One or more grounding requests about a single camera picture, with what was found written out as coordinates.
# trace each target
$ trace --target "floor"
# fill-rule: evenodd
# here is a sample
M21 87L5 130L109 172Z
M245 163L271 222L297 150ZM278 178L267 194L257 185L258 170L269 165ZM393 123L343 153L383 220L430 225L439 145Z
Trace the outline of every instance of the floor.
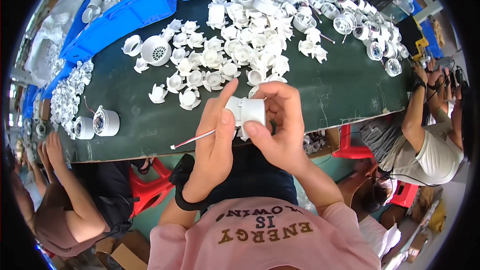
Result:
M178 161L181 159L182 155L172 155L172 156L165 156L160 157L159 160L165 165L167 169L173 170L175 165L177 165ZM319 157L313 159L313 162L319 166L325 173L327 173L335 182L341 181L343 178L350 175L353 169L353 165L355 164L355 160L353 159L340 159L334 158L330 155ZM136 174L141 177L144 181L152 181L158 178L158 175L155 171L151 170L145 175L139 174L135 171ZM295 180L295 186L297 188L297 199L299 206L304 207L308 210L312 210L315 212L313 205L308 201L305 196L305 192L303 191L300 184ZM163 210L167 203L174 197L175 189L172 189L169 195L165 198L165 200L157 205L156 207L151 207L146 211L142 212L140 215L136 216L133 219L133 225L131 229L138 229L147 239L150 239L150 231L154 228L162 214Z

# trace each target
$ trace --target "white t-shirt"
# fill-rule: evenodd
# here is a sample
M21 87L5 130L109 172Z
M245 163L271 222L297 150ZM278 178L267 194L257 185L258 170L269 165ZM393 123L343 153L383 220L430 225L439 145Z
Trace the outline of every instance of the white t-shirt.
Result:
M463 160L463 151L447 136L452 131L452 120L441 108L437 119L438 123L423 127L425 138L418 154L402 135L380 168L392 169L390 177L413 185L441 185L452 180Z

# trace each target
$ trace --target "person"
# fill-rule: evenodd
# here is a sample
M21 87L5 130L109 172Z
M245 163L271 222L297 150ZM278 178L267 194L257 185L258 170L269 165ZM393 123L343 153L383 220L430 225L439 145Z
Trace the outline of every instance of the person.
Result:
M428 63L428 69L435 69L435 59ZM455 176L464 156L461 90L455 89L450 119L435 96L435 82L442 72L426 73L418 64L414 72L416 81L406 113L394 115L392 123L386 117L368 121L360 129L361 139L373 153L382 177L419 186L445 184ZM422 127L425 89L437 123Z
M452 97L449 79L449 70L445 68L445 78L443 75L438 76L437 79L437 97L438 102L440 103L441 109L447 114L448 118L452 117L453 107L455 106L455 100ZM428 114L426 118L425 125L433 125L436 124L434 116L430 113L430 107L427 105Z
M40 157L45 150L46 148L40 143L37 148ZM27 148L27 152L28 154L24 156L25 166L20 166L19 163L15 162L14 171L30 194L30 198L33 201L33 210L37 211L42 203L49 182L37 165L32 150Z
M12 185L25 222L46 250L62 257L76 256L105 234L129 229L133 211L130 161L73 165L70 171L56 132L48 135L40 159L50 184L36 212L17 175L12 176Z
M225 105L237 85L235 78L205 105L197 135L216 131L196 141L187 181L150 232L148 269L379 269L355 212L303 150L298 90L260 84L253 98L266 98L267 127L245 122L253 144L232 148L235 119ZM318 216L297 206L292 176Z

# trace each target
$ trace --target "green floor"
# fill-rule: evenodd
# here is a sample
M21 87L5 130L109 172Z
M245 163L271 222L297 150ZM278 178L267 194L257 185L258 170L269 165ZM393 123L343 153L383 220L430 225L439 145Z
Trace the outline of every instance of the green floor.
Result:
M172 170L175 165L177 165L181 157L182 155L179 154L161 157L159 158L159 160L163 163L163 165L165 165L166 168ZM344 177L348 176L352 172L353 165L355 164L354 159L340 159L331 157L330 155L313 159L313 162L315 162L316 165L321 167L321 169L325 171L330 177L332 177L335 182L338 182ZM141 175L138 172L136 173L145 181L152 181L159 177L158 174L153 170L149 171L146 175ZM297 193L300 194L302 189L296 180L295 184L297 187ZM138 229L147 239L150 239L150 231L159 222L160 215L165 209L166 204L170 201L170 199L174 197L174 194L175 189L172 189L170 191L170 194L165 198L162 203L160 203L156 207L151 207L140 215L136 216L133 219L133 225L131 229Z

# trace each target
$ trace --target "green table surface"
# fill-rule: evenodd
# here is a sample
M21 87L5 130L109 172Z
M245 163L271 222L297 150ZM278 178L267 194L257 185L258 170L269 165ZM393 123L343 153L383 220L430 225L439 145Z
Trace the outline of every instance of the green table surface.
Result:
M200 87L201 104L193 111L182 109L178 94L173 93L168 93L162 104L152 103L148 93L152 91L153 84L165 84L167 77L176 71L175 65L169 61L169 67L150 66L139 74L135 72L134 65L140 55L130 57L122 52L122 47L127 37L132 35L138 34L146 40L161 34L174 18L198 21L200 28L197 32L204 32L207 39L214 35L220 37L219 29L212 30L206 25L209 2L211 0L179 0L177 12L172 16L118 39L93 57L92 81L85 87L83 95L94 111L99 105L116 111L120 116L120 129L115 136L95 135L91 140L71 140L60 128L67 161L112 161L195 149L195 143L177 150L171 150L170 146L195 136L207 99L217 97L219 91L208 92ZM290 65L290 71L284 77L300 91L305 130L339 126L405 109L408 105L407 81L411 72L408 62L402 63L404 73L389 77L380 62L368 58L361 41L348 35L342 44L343 35L334 30L332 21L323 15L320 19L323 23L317 28L336 40L336 44L326 39L321 41L322 47L328 51L327 61L320 64L298 51L298 42L305 40L306 36L295 28L295 37L287 40L287 50L282 53L289 58ZM239 86L234 94L237 97L247 97L251 89L246 84L247 69L241 69ZM83 95L77 116L93 117L85 106Z

